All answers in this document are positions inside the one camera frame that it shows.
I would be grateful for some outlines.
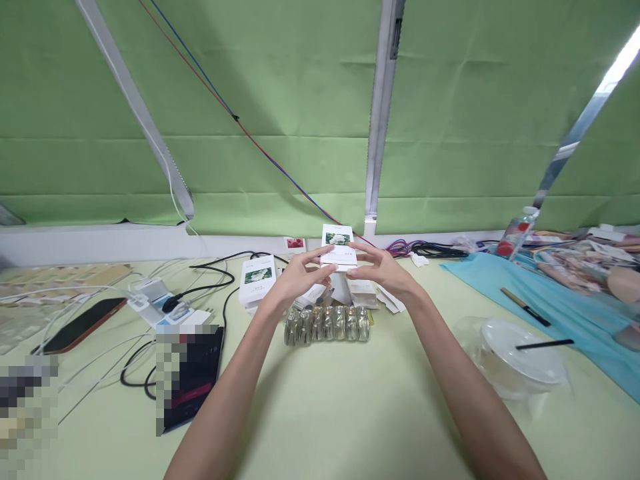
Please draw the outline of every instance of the green backdrop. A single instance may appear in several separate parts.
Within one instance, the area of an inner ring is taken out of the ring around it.
[[[408,1],[377,233],[504,228],[639,20],[630,0]]]
[[[322,208],[361,230],[379,2],[157,3],[245,128]],[[98,4],[193,194],[194,228],[317,236],[328,219],[243,136],[138,2]]]
[[[640,223],[639,125],[636,59],[549,190],[540,228]]]
[[[0,2],[0,65],[2,204],[29,225],[179,221],[73,0]]]

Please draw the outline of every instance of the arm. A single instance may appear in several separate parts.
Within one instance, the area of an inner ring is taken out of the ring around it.
[[[365,252],[360,260],[373,265],[350,270],[349,276],[378,282],[407,306],[479,477],[546,479],[518,424],[462,350],[427,292],[388,252],[350,245]]]
[[[165,480],[226,478],[278,321],[314,283],[328,285],[335,266],[317,269],[306,264],[316,263],[318,256],[332,248],[296,255],[260,302],[231,361],[180,442]]]

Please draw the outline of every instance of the black straw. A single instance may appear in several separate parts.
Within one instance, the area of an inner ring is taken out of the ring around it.
[[[571,339],[554,340],[550,342],[530,343],[528,345],[516,345],[516,350],[529,350],[534,348],[555,347],[557,345],[571,345],[575,343]]]

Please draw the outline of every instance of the water bottle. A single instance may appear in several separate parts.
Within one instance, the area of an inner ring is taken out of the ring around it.
[[[513,261],[522,244],[527,239],[535,223],[538,209],[536,207],[524,207],[522,212],[524,213],[522,218],[514,218],[511,220],[502,240],[500,240],[500,243],[498,243],[495,249],[496,254],[508,258],[509,261]]]

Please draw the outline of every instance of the blue cloth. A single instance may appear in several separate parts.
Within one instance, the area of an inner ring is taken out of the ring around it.
[[[488,253],[474,253],[464,261],[444,263],[442,268],[548,336],[573,339],[574,347],[640,403],[640,352],[612,338],[631,322],[616,309]],[[552,326],[538,323],[500,291],[503,287]]]

